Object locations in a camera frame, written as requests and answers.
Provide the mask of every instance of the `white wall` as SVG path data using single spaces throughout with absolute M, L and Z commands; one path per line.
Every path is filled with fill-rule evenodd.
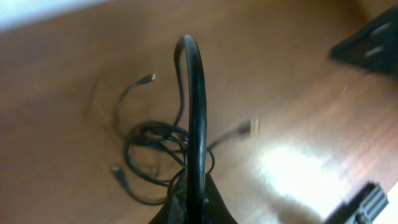
M 0 0 L 0 32 L 109 0 Z

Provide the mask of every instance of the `wood grain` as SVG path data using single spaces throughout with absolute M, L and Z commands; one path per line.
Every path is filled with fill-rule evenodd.
M 126 99 L 124 128 L 174 119 L 172 52 L 185 33 L 203 59 L 209 141 L 261 119 L 256 138 L 215 150 L 213 178 L 238 222 L 320 223 L 369 179 L 390 189 L 398 83 L 328 59 L 363 25 L 342 0 L 120 0 L 0 34 L 1 222 L 147 223 L 156 214 L 109 173 L 123 161 L 111 109 L 155 72 Z M 165 156 L 161 168 L 178 169 Z M 128 177 L 140 195 L 165 192 Z

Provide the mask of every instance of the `tangled cable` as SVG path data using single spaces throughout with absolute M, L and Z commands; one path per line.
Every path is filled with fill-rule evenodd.
M 167 196 L 158 200 L 143 200 L 140 197 L 138 197 L 129 187 L 126 175 L 124 171 L 119 167 L 119 166 L 113 166 L 112 171 L 113 175 L 115 178 L 118 180 L 118 182 L 121 184 L 121 186 L 125 189 L 127 194 L 133 198 L 135 201 L 144 204 L 144 205 L 150 205 L 150 206 L 156 206 L 156 205 L 162 205 L 170 196 L 172 193 L 172 187 L 174 185 L 175 180 L 188 169 L 187 165 L 187 152 L 188 152 L 188 131 L 185 129 L 178 127 L 178 123 L 180 121 L 181 115 L 182 115 L 182 110 L 178 113 L 174 124 L 168 124 L 165 122 L 161 121 L 148 121 L 144 122 L 141 124 L 138 124 L 137 126 L 133 127 L 127 134 L 123 134 L 120 128 L 120 109 L 123 103 L 123 99 L 126 97 L 126 95 L 135 89 L 139 85 L 143 85 L 146 83 L 151 82 L 156 78 L 155 74 L 150 74 L 147 75 L 143 78 L 141 78 L 138 82 L 135 84 L 129 86 L 127 89 L 125 89 L 121 96 L 119 97 L 118 102 L 116 103 L 115 109 L 114 109 L 114 129 L 119 135 L 121 139 L 124 141 L 124 160 L 126 161 L 126 164 L 130 168 L 133 173 L 135 173 L 137 176 L 140 178 L 155 184 L 159 185 L 162 187 L 167 187 Z M 207 152 L 210 155 L 211 158 L 211 167 L 207 171 L 207 174 L 209 174 L 215 167 L 215 157 L 212 152 L 212 149 L 219 145 L 220 143 L 243 135 L 243 134 L 249 134 L 250 132 L 256 132 L 258 129 L 258 120 L 252 119 L 249 120 L 245 123 L 242 123 L 239 125 L 238 128 L 227 132 L 226 134 L 222 135 L 220 138 L 215 140 L 213 143 L 211 143 L 207 147 Z M 177 150 L 171 150 L 167 146 L 165 146 L 164 143 L 166 142 L 171 142 L 173 144 L 176 144 L 179 149 Z M 182 166 L 182 169 L 176 173 L 170 180 L 160 180 L 151 177 L 150 175 L 146 174 L 143 172 L 138 165 L 134 162 L 133 158 L 133 147 L 134 146 L 144 146 L 144 147 L 151 147 L 157 151 L 160 152 L 165 152 L 167 153 L 171 158 L 173 158 L 178 164 Z M 183 159 L 181 160 L 177 154 L 181 154 L 183 156 Z

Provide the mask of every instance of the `wooden surface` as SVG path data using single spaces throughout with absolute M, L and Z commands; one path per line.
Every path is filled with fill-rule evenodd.
M 127 98 L 125 128 L 174 119 L 172 54 L 185 33 L 205 68 L 208 140 L 261 119 L 256 138 L 215 150 L 212 176 L 239 223 L 320 223 L 369 179 L 389 190 L 398 83 L 327 59 L 364 25 L 355 9 L 343 0 L 112 1 L 0 34 L 1 223 L 147 223 L 156 214 L 109 172 L 123 164 L 111 108 L 155 72 Z M 162 156 L 161 168 L 178 166 Z M 140 195 L 165 193 L 128 178 Z

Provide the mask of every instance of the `black object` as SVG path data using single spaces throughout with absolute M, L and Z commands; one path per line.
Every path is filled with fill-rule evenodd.
M 370 72 L 398 75 L 398 6 L 334 46 L 330 55 Z
M 381 186 L 369 182 L 349 203 L 342 204 L 325 224 L 372 224 L 387 204 L 387 195 Z

